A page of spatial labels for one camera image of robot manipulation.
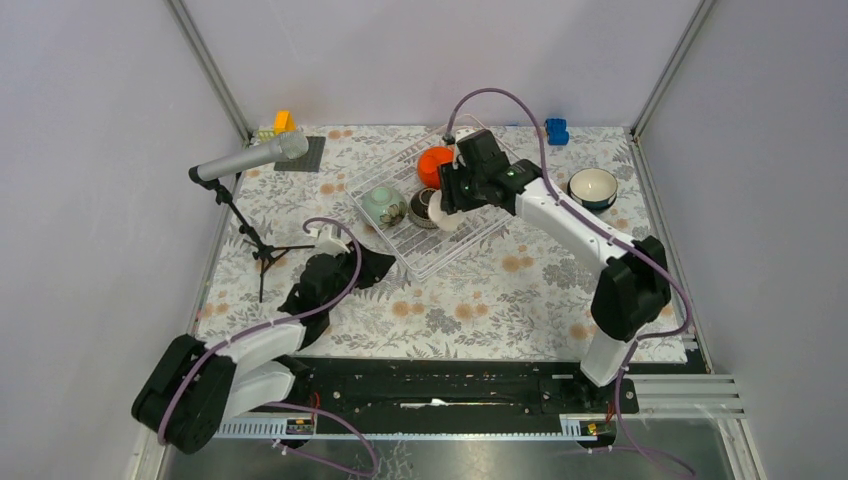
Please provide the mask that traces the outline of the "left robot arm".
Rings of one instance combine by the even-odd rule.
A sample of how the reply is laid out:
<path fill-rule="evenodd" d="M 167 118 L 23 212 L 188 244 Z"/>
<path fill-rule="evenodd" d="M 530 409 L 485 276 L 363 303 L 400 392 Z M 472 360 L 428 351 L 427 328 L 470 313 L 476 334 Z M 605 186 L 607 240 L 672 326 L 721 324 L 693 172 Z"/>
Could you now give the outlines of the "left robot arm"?
<path fill-rule="evenodd" d="M 304 407 L 311 387 L 282 357 L 314 343 L 338 303 L 380 282 L 396 262 L 355 239 L 343 242 L 343 231 L 334 224 L 312 231 L 317 251 L 280 306 L 281 317 L 219 340 L 172 340 L 134 399 L 132 418 L 161 443 L 193 454 L 222 423 L 256 407 Z"/>

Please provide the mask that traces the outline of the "orange bowl front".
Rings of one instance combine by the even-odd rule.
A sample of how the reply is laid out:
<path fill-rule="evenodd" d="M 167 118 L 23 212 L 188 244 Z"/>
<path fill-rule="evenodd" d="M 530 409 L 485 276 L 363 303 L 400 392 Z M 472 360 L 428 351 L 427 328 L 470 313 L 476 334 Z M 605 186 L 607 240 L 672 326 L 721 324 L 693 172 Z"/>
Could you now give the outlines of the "orange bowl front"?
<path fill-rule="evenodd" d="M 434 146 L 426 149 L 417 162 L 417 174 L 421 183 L 428 188 L 440 189 L 439 168 L 454 159 L 451 147 Z"/>

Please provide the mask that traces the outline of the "white pink bowl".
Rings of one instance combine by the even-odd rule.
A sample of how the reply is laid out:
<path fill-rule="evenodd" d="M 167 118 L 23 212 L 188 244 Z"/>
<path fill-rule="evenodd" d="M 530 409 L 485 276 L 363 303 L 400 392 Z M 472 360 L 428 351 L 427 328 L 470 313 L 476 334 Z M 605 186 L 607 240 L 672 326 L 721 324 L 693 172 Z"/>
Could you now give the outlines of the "white pink bowl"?
<path fill-rule="evenodd" d="M 448 214 L 441 208 L 442 192 L 435 190 L 427 205 L 427 215 L 430 221 L 440 230 L 445 232 L 455 232 L 460 225 L 465 221 L 463 212 Z"/>

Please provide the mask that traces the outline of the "teal bowl white rim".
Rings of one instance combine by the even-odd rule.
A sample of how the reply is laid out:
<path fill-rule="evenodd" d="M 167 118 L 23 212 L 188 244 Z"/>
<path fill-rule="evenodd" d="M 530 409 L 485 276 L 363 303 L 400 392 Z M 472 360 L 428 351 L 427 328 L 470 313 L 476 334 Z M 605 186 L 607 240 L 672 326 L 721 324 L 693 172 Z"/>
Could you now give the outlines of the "teal bowl white rim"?
<path fill-rule="evenodd" d="M 567 182 L 568 195 L 590 211 L 610 208 L 618 198 L 618 181 L 612 173 L 600 168 L 576 172 Z"/>

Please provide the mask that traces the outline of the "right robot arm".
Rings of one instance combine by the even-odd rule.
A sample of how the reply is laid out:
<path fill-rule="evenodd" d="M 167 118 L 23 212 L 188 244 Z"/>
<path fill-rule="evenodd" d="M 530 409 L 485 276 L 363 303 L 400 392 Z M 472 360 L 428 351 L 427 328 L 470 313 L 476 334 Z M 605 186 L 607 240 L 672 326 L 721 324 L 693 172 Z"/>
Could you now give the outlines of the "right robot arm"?
<path fill-rule="evenodd" d="M 439 229 L 453 231 L 465 213 L 497 207 L 548 234 L 595 279 L 590 311 L 597 332 L 562 399 L 589 412 L 615 410 L 615 379 L 638 332 L 671 300 L 664 246 L 596 219 L 551 182 L 544 163 L 510 161 L 488 129 L 461 139 L 446 133 L 442 140 L 452 159 L 439 166 L 440 189 L 428 204 Z"/>

